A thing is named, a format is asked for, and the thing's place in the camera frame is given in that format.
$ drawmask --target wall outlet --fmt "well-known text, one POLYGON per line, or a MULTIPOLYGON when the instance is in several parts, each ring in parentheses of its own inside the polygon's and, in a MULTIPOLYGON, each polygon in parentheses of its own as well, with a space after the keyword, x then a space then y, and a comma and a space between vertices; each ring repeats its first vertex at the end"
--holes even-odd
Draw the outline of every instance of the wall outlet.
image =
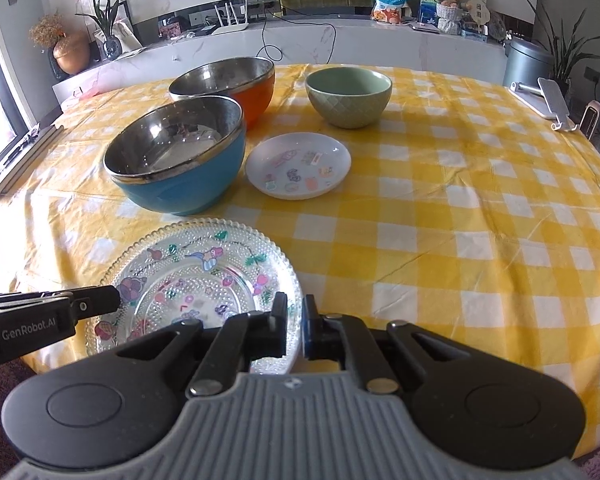
POLYGON ((587 66, 586 69, 584 69, 584 79, 588 79, 589 81, 598 84, 600 83, 600 72, 587 66))

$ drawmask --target gray trash can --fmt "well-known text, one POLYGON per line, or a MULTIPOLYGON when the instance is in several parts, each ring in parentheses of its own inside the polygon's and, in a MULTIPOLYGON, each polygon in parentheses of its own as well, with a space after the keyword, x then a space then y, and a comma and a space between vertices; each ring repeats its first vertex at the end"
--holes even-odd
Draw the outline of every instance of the gray trash can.
POLYGON ((537 87, 539 77, 549 79, 554 66, 554 56, 541 46, 516 38, 507 47, 506 54, 509 60, 502 83, 504 86, 524 83, 537 87))

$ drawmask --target decorated glass plate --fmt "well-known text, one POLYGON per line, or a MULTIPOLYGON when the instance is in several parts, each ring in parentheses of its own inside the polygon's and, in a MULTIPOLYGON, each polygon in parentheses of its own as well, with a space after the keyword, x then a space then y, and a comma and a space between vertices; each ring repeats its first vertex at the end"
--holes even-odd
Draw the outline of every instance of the decorated glass plate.
POLYGON ((102 285, 114 285, 122 305, 90 319, 87 352, 109 350, 183 319, 206 328, 235 314, 271 310, 276 292, 288 298, 286 356, 254 362, 252 371, 283 374, 300 346, 302 291, 271 240, 242 224, 197 219, 164 227, 137 241, 109 268, 102 285))

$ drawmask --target green ceramic bowl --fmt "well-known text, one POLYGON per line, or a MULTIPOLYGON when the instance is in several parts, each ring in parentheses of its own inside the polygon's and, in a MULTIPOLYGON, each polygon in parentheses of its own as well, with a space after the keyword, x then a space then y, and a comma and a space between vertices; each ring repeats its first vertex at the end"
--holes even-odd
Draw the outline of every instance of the green ceramic bowl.
POLYGON ((393 89, 387 76, 353 66, 318 70, 304 85, 318 113, 340 128, 362 128, 376 122, 393 89))

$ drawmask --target blue bowl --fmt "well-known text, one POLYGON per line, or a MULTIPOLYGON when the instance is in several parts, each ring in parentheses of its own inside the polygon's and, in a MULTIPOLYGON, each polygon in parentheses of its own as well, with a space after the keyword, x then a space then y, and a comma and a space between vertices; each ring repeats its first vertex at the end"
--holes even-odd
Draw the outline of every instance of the blue bowl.
POLYGON ((116 136, 104 167, 140 207, 191 215, 215 203, 238 175, 245 132, 242 109, 229 97, 177 101, 116 136))

